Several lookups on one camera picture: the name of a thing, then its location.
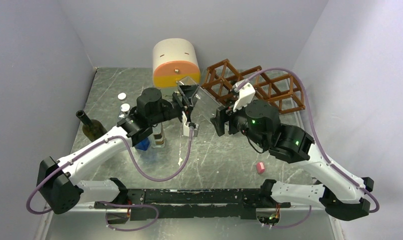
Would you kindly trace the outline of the dark labelled wine bottle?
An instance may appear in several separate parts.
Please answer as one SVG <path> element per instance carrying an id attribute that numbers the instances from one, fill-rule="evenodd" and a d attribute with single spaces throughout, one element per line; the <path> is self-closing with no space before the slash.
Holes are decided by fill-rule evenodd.
<path id="1" fill-rule="evenodd" d="M 236 101 L 237 101 L 238 99 L 239 99 L 238 96 L 228 97 L 228 98 L 225 100 L 225 106 L 226 106 L 226 107 L 233 106 L 233 105 L 236 103 Z"/>

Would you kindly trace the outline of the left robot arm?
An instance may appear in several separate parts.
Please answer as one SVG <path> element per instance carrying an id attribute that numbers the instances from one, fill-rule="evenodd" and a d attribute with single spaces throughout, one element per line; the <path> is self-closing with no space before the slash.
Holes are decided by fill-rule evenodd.
<path id="1" fill-rule="evenodd" d="M 192 141 L 199 126 L 191 121 L 199 85 L 179 85 L 168 101 L 155 87 L 142 91 L 136 105 L 107 133 L 84 148 L 54 160 L 47 157 L 39 165 L 35 191 L 40 193 L 49 210 L 57 215 L 80 203 L 104 202 L 121 208 L 128 201 L 127 188 L 117 179 L 85 181 L 84 177 L 114 155 L 130 151 L 153 133 L 163 122 L 178 119 L 183 134 Z"/>

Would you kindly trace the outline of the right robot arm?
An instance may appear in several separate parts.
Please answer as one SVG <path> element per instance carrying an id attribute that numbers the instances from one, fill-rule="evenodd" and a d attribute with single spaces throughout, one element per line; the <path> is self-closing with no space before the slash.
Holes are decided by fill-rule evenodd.
<path id="1" fill-rule="evenodd" d="M 259 201 L 265 207 L 281 203 L 309 205 L 330 216 L 352 221 L 376 213 L 380 205 L 372 195 L 374 181 L 357 177 L 324 153 L 320 144 L 299 126 L 281 123 L 276 107 L 263 100 L 233 110 L 219 107 L 210 119 L 219 136 L 241 133 L 259 154 L 310 173 L 318 185 L 289 184 L 267 179 L 261 185 Z"/>

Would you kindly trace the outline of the clear glass bottle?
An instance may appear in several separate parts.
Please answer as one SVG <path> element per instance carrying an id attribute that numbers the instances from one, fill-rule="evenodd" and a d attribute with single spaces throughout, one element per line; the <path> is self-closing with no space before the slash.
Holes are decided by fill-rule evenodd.
<path id="1" fill-rule="evenodd" d="M 178 85 L 199 85 L 195 80 L 189 76 L 177 81 Z M 199 85 L 197 94 L 192 99 L 193 110 L 191 115 L 203 117 L 206 121 L 210 122 L 210 118 L 215 116 L 216 109 L 223 105 L 218 102 L 206 89 Z"/>

